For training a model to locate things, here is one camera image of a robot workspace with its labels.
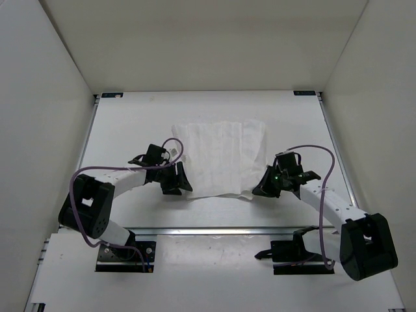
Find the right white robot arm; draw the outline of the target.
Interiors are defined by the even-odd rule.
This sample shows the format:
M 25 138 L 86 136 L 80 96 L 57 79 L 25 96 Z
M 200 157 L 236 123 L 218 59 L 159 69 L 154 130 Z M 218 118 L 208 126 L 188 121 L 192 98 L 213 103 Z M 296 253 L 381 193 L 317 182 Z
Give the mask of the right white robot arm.
M 387 219 L 369 214 L 344 201 L 326 186 L 327 179 L 302 168 L 301 156 L 286 151 L 267 166 L 253 195 L 279 198 L 283 191 L 319 213 L 318 225 L 293 232 L 291 240 L 273 240 L 258 252 L 257 260 L 271 259 L 279 274 L 332 274 L 339 263 L 354 281 L 360 281 L 398 266 Z

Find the white pleated skirt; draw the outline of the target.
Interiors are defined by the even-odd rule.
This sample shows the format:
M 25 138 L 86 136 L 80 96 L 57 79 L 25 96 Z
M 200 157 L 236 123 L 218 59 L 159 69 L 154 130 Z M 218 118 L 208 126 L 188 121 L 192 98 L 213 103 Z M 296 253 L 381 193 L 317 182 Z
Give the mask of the white pleated skirt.
M 193 191 L 187 198 L 252 200 L 267 167 L 266 125 L 258 120 L 172 126 L 184 145 L 181 157 Z

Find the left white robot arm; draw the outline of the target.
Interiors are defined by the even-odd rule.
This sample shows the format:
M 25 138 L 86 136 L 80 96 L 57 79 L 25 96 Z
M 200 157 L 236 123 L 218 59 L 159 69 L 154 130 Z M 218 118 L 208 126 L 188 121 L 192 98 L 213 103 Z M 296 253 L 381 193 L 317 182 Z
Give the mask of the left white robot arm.
M 128 162 L 129 167 L 87 166 L 70 179 L 67 198 L 59 212 L 60 225 L 79 232 L 95 248 L 104 244 L 122 259 L 137 252 L 135 234 L 111 221 L 112 203 L 126 192 L 158 183 L 164 195 L 192 192 L 180 158 L 182 141 L 168 138 L 162 146 L 150 144 L 145 154 Z

